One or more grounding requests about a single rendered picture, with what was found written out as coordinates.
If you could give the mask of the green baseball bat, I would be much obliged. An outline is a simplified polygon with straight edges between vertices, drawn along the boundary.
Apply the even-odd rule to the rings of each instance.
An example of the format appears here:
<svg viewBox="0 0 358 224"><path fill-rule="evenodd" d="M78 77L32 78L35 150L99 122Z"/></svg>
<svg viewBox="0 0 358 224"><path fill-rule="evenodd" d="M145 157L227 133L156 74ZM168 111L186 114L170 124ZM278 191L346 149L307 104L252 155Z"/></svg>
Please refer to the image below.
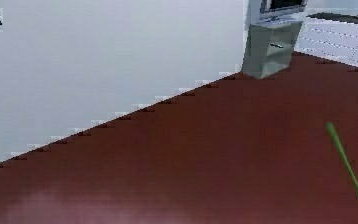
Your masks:
<svg viewBox="0 0 358 224"><path fill-rule="evenodd" d="M336 150L339 153L339 156L348 172L348 175L349 175L352 183L354 184L356 196L358 197L358 178L349 162L349 159L347 157L346 151L345 151L344 146L341 142L339 134L332 122L326 123L326 130L327 130L328 134L330 135L330 138L331 138L331 141L332 141L334 147L336 148Z"/></svg>

